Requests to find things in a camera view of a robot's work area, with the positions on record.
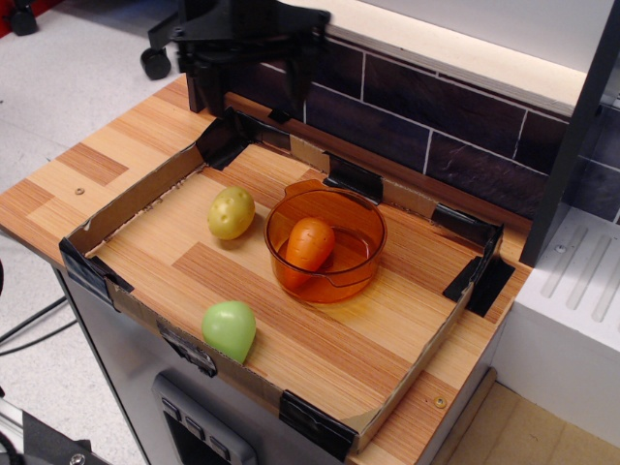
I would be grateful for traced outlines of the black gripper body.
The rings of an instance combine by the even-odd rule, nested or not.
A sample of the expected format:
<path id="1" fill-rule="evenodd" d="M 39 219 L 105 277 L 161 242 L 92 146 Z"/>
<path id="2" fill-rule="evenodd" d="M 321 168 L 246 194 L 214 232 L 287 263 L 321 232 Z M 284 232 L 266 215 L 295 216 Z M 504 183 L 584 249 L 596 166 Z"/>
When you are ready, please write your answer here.
<path id="1" fill-rule="evenodd" d="M 282 61 L 309 74 L 319 61 L 331 14 L 281 1 L 214 1 L 172 34 L 181 72 Z"/>

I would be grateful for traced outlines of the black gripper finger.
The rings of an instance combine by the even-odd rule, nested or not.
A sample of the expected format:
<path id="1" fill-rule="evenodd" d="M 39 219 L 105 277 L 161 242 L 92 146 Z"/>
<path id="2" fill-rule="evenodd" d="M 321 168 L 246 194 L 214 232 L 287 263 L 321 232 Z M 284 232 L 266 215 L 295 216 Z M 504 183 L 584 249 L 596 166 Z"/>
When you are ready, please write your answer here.
<path id="1" fill-rule="evenodd" d="M 293 111 L 303 110 L 320 62 L 321 47 L 310 44 L 290 49 L 285 57 L 287 95 Z"/>
<path id="2" fill-rule="evenodd" d="M 200 64 L 196 72 L 196 108 L 207 109 L 212 115 L 224 115 L 226 94 L 225 71 L 214 64 Z"/>

